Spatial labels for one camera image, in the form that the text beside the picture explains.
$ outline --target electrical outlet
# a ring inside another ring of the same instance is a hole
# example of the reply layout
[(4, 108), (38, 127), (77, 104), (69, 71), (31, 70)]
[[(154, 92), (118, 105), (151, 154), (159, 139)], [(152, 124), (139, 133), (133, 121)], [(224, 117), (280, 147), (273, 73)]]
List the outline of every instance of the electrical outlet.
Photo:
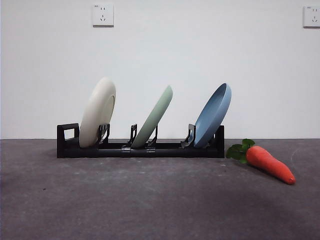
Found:
[(93, 27), (113, 27), (114, 26), (114, 5), (95, 4), (92, 6)]
[(320, 28), (320, 6), (305, 6), (303, 8), (303, 27)]

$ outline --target rack base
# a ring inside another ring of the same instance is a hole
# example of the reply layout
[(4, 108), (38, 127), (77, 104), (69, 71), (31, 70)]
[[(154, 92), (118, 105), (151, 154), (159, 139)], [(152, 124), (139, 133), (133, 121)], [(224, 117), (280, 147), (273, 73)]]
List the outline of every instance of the rack base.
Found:
[[(65, 139), (65, 130), (74, 129), (74, 137)], [(137, 135), (137, 125), (131, 126), (128, 142), (109, 142), (110, 125), (100, 125), (98, 141), (92, 147), (79, 146), (79, 124), (71, 123), (57, 126), (57, 158), (224, 158), (224, 126), (221, 125), (205, 148), (193, 147), (196, 126), (189, 124), (188, 136), (184, 141), (157, 142), (158, 127), (155, 137), (142, 148), (131, 148)]]

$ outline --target plate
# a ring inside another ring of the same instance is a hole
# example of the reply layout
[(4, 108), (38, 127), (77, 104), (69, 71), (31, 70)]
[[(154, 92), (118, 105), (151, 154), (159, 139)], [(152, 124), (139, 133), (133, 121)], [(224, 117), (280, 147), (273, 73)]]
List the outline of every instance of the plate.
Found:
[(218, 130), (231, 102), (231, 88), (223, 83), (210, 97), (195, 122), (195, 148), (204, 148)]
[(107, 77), (95, 86), (85, 107), (79, 133), (81, 148), (93, 146), (98, 140), (98, 127), (109, 124), (116, 102), (116, 87)]
[(158, 102), (154, 106), (153, 110), (145, 120), (142, 128), (136, 135), (131, 147), (132, 148), (140, 148), (143, 147), (146, 141), (149, 140), (151, 134), (155, 130), (156, 126), (160, 122), (162, 116), (164, 115), (165, 111), (167, 110), (171, 99), (173, 96), (171, 86), (168, 86), (161, 97), (159, 98)]

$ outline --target carrot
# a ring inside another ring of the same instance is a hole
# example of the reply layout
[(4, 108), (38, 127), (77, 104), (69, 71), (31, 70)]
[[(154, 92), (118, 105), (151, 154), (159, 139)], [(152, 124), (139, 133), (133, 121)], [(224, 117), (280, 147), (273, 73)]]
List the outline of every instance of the carrot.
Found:
[(226, 152), (227, 158), (239, 160), (241, 163), (249, 163), (269, 174), (277, 177), (289, 185), (296, 182), (290, 169), (281, 161), (275, 159), (267, 150), (260, 146), (254, 146), (250, 139), (242, 140), (242, 144), (232, 145)]

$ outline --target carrot leaves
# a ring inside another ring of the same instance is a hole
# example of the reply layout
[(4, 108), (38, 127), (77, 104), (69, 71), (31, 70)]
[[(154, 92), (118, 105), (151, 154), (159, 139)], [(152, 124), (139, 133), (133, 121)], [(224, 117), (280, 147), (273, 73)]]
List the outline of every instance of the carrot leaves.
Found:
[(246, 152), (256, 143), (251, 139), (243, 139), (242, 144), (234, 144), (226, 151), (226, 158), (233, 158), (242, 164), (247, 163)]

